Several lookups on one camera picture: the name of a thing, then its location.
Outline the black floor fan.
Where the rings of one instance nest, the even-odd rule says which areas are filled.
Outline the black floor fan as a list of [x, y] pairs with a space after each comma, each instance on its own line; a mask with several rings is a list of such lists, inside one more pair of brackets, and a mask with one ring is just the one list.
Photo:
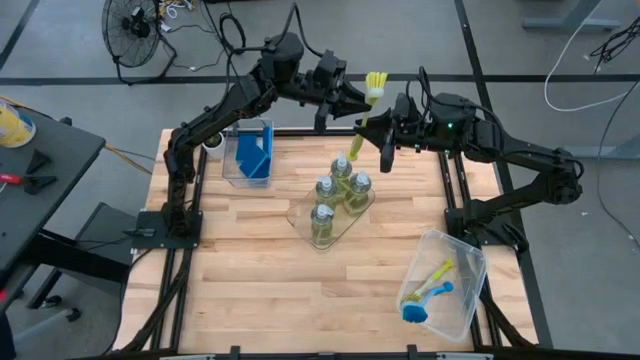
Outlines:
[[[121, 83], [154, 84], [166, 77], [177, 51], [162, 34], [160, 21], [159, 0], [104, 0], [102, 37]], [[166, 45], [171, 55], [158, 75], [140, 80], [127, 80], [122, 76], [122, 68], [133, 69], [148, 63], [160, 44]]]

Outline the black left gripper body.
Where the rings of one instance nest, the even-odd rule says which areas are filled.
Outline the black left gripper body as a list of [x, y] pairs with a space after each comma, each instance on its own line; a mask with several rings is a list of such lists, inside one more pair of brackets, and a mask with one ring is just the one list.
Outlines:
[[346, 62], [326, 50], [314, 70], [304, 76], [306, 100], [311, 103], [335, 102], [339, 97]]

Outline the clear handled plastic bin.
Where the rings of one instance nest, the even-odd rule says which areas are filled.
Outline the clear handled plastic bin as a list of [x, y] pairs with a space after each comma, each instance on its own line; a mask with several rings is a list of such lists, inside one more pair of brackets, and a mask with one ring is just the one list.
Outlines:
[[315, 189], [309, 192], [304, 198], [290, 206], [286, 212], [287, 221], [294, 228], [295, 232], [299, 235], [301, 239], [306, 241], [310, 246], [312, 246], [317, 251], [327, 251], [330, 249], [340, 238], [342, 238], [345, 233], [360, 219], [363, 218], [364, 212], [371, 206], [374, 202], [376, 195], [375, 192], [371, 189], [369, 191], [369, 204], [367, 209], [358, 216], [350, 216], [345, 207], [344, 203], [344, 194], [337, 195], [337, 206], [334, 210], [333, 217], [333, 229], [332, 229], [332, 240], [328, 246], [318, 247], [314, 245], [311, 241], [312, 231], [311, 231], [311, 212], [316, 204], [316, 192]]

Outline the frosted shallow plastic tub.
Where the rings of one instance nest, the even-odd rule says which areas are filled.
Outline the frosted shallow plastic tub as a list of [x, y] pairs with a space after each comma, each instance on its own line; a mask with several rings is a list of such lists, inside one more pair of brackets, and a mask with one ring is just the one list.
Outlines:
[[454, 290], [431, 298], [426, 305], [428, 319], [412, 324], [449, 341], [461, 342], [469, 332], [488, 270], [487, 258], [476, 247], [438, 230], [423, 234], [398, 291], [396, 309], [402, 318], [398, 301], [418, 288], [446, 260], [452, 260], [454, 267], [431, 288], [449, 281]]

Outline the dark grey side desk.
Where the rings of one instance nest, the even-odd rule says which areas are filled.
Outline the dark grey side desk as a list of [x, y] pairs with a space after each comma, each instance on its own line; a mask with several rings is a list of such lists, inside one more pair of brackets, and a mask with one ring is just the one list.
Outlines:
[[69, 270], [116, 283], [126, 280], [130, 266], [88, 251], [55, 235], [45, 237], [42, 228], [104, 148], [104, 138], [51, 119], [30, 109], [19, 114], [35, 125], [36, 133], [18, 148], [0, 147], [0, 172], [26, 174], [36, 150], [51, 162], [40, 168], [56, 181], [30, 195], [17, 186], [0, 191], [0, 314], [16, 298], [31, 275], [42, 265]]

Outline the clear rectangular plastic container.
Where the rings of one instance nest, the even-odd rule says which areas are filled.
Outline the clear rectangular plastic container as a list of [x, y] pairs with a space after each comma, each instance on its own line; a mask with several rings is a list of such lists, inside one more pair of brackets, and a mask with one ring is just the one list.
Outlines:
[[241, 170], [243, 162], [235, 159], [237, 150], [237, 138], [241, 133], [253, 134], [257, 136], [257, 145], [263, 149], [263, 130], [266, 126], [273, 128], [273, 148], [274, 148], [274, 126], [270, 119], [252, 118], [239, 120], [231, 125], [226, 131], [226, 147], [223, 159], [223, 178], [235, 188], [266, 188], [270, 185], [270, 176], [268, 178], [247, 178]]

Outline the small white plant pot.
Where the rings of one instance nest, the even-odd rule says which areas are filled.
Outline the small white plant pot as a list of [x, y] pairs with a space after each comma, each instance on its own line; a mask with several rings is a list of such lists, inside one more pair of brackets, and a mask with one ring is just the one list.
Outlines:
[[221, 160], [225, 154], [225, 136], [222, 132], [207, 138], [202, 144], [207, 156], [213, 160]]

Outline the black floor box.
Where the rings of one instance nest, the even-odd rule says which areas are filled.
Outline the black floor box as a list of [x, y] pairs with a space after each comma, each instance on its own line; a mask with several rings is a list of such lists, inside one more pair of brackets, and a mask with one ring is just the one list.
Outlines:
[[124, 233], [132, 230], [136, 218], [128, 213], [99, 203], [76, 236], [79, 246], [91, 253], [130, 265], [132, 240]]

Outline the yellow wipes canister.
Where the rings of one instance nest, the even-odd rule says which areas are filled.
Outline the yellow wipes canister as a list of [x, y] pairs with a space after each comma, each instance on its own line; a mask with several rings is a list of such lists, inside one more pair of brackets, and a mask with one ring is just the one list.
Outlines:
[[0, 99], [0, 146], [22, 147], [34, 138], [36, 131], [29, 118], [21, 116], [13, 105]]

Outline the black triangular bracket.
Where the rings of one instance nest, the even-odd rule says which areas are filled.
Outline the black triangular bracket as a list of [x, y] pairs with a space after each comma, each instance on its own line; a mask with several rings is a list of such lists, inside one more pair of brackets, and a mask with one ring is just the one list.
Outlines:
[[29, 161], [29, 164], [26, 169], [26, 174], [27, 175], [34, 174], [36, 171], [38, 171], [45, 165], [50, 164], [51, 162], [52, 160], [47, 154], [41, 152], [38, 149], [34, 149], [31, 160]]
[[29, 195], [40, 193], [44, 188], [56, 181], [56, 176], [24, 176], [22, 178], [24, 192]]

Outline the black aluminium table frame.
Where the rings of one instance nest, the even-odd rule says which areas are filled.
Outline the black aluminium table frame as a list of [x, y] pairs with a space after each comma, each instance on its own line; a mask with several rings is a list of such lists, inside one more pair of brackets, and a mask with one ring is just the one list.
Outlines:
[[183, 315], [167, 313], [160, 343], [180, 353], [469, 351], [409, 324], [396, 296], [421, 235], [444, 228], [446, 197], [439, 161], [400, 152], [388, 174], [364, 146], [356, 168], [370, 173], [371, 207], [328, 250], [314, 249], [286, 213], [324, 174], [345, 134], [276, 133], [270, 184], [236, 188], [218, 160], [206, 163], [204, 220], [187, 281]]

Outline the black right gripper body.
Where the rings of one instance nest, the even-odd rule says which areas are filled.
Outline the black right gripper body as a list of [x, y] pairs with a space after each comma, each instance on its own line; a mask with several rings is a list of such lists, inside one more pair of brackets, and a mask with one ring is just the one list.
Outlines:
[[427, 120], [418, 110], [413, 97], [400, 93], [391, 112], [393, 145], [396, 150], [427, 150]]

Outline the wheeled grey desk foot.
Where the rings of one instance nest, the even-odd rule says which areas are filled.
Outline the wheeled grey desk foot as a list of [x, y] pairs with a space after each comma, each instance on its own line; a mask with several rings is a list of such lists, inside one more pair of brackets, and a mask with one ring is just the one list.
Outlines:
[[44, 311], [44, 314], [38, 315], [36, 322], [33, 324], [26, 326], [20, 332], [14, 333], [13, 342], [17, 347], [25, 345], [28, 341], [35, 340], [42, 334], [49, 334], [56, 325], [75, 322], [82, 316], [82, 311], [77, 307], [63, 305], [63, 299], [60, 295], [47, 296], [35, 308], [25, 307], [25, 309], [27, 312]]

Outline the blue and white dish brush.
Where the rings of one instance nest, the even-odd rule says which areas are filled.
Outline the blue and white dish brush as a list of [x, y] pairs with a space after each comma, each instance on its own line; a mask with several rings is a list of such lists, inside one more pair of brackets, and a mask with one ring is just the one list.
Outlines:
[[412, 295], [408, 300], [404, 300], [400, 304], [400, 312], [404, 321], [409, 323], [424, 323], [429, 315], [426, 311], [427, 302], [441, 294], [449, 293], [454, 290], [454, 285], [445, 281], [441, 285], [435, 286], [423, 295]]

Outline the yellow-green dish brush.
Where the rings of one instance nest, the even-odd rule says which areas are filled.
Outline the yellow-green dish brush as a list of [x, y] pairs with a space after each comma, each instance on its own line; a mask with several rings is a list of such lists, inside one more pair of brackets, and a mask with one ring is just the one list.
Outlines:
[[[365, 102], [371, 107], [374, 107], [377, 101], [384, 96], [384, 87], [387, 82], [387, 78], [388, 73], [386, 72], [369, 72], [366, 75]], [[347, 153], [347, 159], [350, 162], [357, 160], [363, 142], [364, 138], [361, 135], [356, 135], [354, 137], [350, 149]]]
[[436, 271], [432, 272], [429, 277], [415, 290], [406, 293], [399, 301], [398, 305], [404, 302], [419, 302], [426, 295], [427, 290], [431, 288], [445, 273], [454, 267], [452, 260], [446, 260]]

